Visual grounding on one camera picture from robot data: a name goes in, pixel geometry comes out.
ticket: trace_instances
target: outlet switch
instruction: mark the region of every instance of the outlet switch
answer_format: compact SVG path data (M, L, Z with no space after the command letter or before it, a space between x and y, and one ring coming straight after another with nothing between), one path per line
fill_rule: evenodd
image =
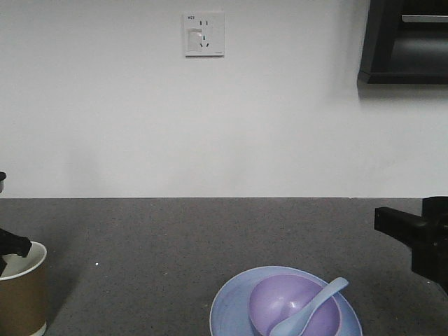
M187 57L224 56L224 13L185 13L183 49Z

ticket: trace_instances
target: light blue plate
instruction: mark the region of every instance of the light blue plate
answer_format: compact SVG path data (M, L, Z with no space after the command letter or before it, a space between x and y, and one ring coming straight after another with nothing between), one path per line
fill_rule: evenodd
M211 336L257 336L249 319L249 298L256 284L266 277L278 274L297 274L317 284L327 285L313 274L289 267L266 266L242 272L219 290L211 305ZM341 328L336 336L362 336L361 325L351 305L340 293L336 293L334 299L342 316Z

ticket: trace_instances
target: gray countertop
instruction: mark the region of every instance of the gray countertop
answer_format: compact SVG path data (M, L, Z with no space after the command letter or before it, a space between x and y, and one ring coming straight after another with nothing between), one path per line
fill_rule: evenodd
M266 265L347 278L364 335L448 335L448 297L373 230L382 206L421 200L0 199L0 226L48 248L47 336L209 335L219 288Z

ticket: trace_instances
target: outlet faceplate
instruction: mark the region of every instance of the outlet faceplate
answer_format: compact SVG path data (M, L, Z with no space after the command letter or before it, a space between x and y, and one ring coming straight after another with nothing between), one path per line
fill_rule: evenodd
M183 14L185 56L224 56L224 12Z

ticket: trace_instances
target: plastic spoon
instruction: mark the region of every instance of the plastic spoon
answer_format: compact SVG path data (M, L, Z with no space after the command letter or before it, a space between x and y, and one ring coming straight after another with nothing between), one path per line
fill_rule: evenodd
M336 278L331 281L300 311L273 327L269 336L302 336L314 312L348 284L349 282L344 278Z

